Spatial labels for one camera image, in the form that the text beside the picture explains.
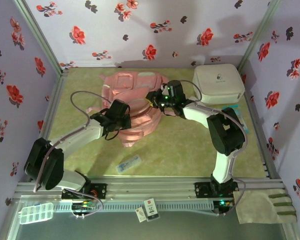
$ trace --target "flower print wall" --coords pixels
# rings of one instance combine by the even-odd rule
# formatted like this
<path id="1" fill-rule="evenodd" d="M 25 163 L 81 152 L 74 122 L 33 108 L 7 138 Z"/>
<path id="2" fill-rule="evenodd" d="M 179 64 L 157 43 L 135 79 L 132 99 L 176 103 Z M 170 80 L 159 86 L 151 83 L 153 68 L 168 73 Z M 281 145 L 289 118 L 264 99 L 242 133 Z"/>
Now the flower print wall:
<path id="1" fill-rule="evenodd" d="M 0 230 L 56 78 L 13 1 L 0 0 Z"/>
<path id="2" fill-rule="evenodd" d="M 238 66 L 269 0 L 25 2 L 61 67 L 195 68 Z"/>
<path id="3" fill-rule="evenodd" d="M 300 229 L 300 0 L 282 1 L 241 73 Z"/>

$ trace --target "white storage container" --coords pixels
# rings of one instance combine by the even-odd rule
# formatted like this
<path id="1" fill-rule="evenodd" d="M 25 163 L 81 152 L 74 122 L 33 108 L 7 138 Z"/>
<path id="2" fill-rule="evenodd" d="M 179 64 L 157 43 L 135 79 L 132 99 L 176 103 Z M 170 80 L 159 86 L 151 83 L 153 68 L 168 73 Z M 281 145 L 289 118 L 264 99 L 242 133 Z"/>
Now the white storage container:
<path id="1" fill-rule="evenodd" d="M 197 66 L 194 69 L 193 83 L 202 93 L 201 102 L 207 105 L 237 103 L 245 92 L 238 70 L 228 63 Z M 194 91 L 199 98 L 196 87 Z"/>

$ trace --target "floral wallpaper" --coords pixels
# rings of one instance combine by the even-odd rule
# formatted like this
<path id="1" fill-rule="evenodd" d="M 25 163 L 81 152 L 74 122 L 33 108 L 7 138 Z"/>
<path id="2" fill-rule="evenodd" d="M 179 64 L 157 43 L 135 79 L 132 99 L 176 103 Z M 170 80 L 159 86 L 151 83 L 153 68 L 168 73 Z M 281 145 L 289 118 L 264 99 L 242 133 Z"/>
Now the floral wallpaper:
<path id="1" fill-rule="evenodd" d="M 0 0 L 0 230 L 56 78 L 13 1 Z"/>
<path id="2" fill-rule="evenodd" d="M 195 68 L 238 66 L 269 0 L 25 2 L 62 68 Z"/>
<path id="3" fill-rule="evenodd" d="M 241 73 L 300 230 L 300 1 L 282 1 Z"/>

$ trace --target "white box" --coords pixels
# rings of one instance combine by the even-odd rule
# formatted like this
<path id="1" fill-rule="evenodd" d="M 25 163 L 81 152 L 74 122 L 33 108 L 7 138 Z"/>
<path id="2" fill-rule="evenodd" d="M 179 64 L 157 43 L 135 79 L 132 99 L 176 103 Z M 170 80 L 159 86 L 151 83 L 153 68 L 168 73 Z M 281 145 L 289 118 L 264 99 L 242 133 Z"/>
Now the white box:
<path id="1" fill-rule="evenodd" d="M 193 83 L 201 93 L 204 104 L 234 104 L 245 92 L 241 76 L 232 64 L 201 65 L 194 69 Z M 196 87 L 197 98 L 200 94 Z"/>

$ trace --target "pink bag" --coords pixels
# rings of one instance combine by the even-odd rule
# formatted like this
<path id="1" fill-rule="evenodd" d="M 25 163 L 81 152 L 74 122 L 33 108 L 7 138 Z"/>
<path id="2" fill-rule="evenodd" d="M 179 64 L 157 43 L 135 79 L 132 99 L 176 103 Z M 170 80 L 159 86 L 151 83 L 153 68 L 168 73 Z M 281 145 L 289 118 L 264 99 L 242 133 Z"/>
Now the pink bag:
<path id="1" fill-rule="evenodd" d="M 142 137 L 152 133 L 162 116 L 159 109 L 145 99 L 148 92 L 158 90 L 168 79 L 155 72 L 121 71 L 104 79 L 102 97 L 113 102 L 119 99 L 130 106 L 131 128 L 121 130 L 118 137 L 125 147 L 131 147 Z M 103 100 L 102 109 L 110 104 Z"/>

